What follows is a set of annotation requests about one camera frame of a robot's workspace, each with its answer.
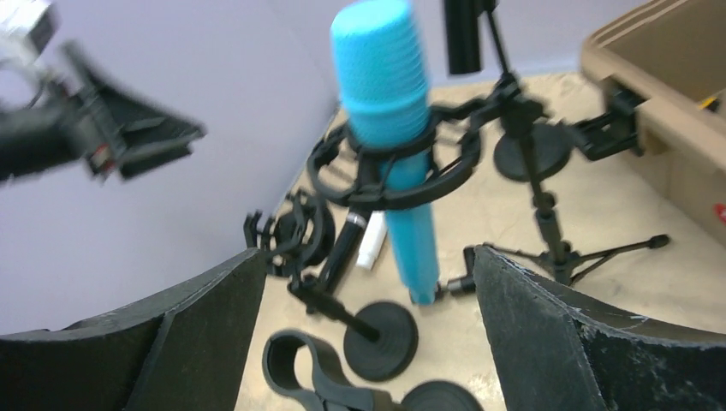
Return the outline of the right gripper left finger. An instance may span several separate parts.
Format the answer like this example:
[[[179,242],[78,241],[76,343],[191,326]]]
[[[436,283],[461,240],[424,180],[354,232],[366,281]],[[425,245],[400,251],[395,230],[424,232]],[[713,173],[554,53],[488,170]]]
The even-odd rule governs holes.
[[[4,410],[231,410],[265,287],[256,249],[59,331],[1,338]]]

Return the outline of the white microphone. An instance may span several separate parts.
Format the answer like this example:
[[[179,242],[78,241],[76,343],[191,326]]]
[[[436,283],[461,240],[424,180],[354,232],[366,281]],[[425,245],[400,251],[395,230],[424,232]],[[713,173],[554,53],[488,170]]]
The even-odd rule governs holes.
[[[388,234],[384,213],[375,211],[362,237],[355,266],[370,271],[375,265]]]

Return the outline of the black shock mount cradle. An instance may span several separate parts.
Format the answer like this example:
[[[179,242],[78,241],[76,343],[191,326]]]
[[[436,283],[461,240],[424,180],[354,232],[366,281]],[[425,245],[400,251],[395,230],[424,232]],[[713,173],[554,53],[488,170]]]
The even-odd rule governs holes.
[[[243,224],[248,247],[262,251],[271,277],[299,276],[301,271],[322,263],[336,240],[336,225],[322,197],[300,189],[286,194],[291,208],[278,217],[268,217],[259,227],[262,212],[249,213]]]

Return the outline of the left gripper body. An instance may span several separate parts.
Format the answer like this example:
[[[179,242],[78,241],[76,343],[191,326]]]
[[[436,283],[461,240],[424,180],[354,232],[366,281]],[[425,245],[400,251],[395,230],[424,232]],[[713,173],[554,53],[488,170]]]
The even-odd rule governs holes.
[[[42,105],[1,112],[1,182],[84,160],[93,176],[114,170],[110,143],[62,80],[46,82]]]

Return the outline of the blue microphone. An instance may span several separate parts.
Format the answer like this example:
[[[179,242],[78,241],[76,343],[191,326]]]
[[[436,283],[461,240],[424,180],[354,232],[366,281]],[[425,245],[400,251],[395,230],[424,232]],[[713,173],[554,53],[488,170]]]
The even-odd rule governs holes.
[[[356,1],[330,26],[342,107],[365,149],[393,152],[430,124],[429,83],[414,10],[408,1]],[[386,225],[413,303],[436,300],[439,265],[431,207],[387,211]]]

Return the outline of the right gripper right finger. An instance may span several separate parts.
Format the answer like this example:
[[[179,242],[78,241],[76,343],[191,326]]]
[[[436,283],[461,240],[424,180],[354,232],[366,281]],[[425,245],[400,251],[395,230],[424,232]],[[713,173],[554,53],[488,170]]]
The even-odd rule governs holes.
[[[486,246],[474,253],[507,409],[724,409],[724,335],[614,307]]]

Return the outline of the small black microphone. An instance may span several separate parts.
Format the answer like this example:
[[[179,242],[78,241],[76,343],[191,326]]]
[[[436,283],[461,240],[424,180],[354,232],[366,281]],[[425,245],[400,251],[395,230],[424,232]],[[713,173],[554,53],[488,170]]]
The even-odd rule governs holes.
[[[357,253],[371,215],[369,210],[348,210],[344,225],[318,275],[318,287],[326,294],[332,295],[343,279],[348,264]]]

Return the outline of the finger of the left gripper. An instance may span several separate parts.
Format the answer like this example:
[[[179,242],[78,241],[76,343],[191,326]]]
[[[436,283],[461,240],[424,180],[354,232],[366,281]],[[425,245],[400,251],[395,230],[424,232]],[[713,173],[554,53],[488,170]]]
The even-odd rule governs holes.
[[[86,141],[92,171],[116,171],[131,180],[190,155],[192,142],[206,136],[201,122],[114,83],[79,43],[64,43],[62,53],[80,83],[75,96],[81,111],[96,132]]]

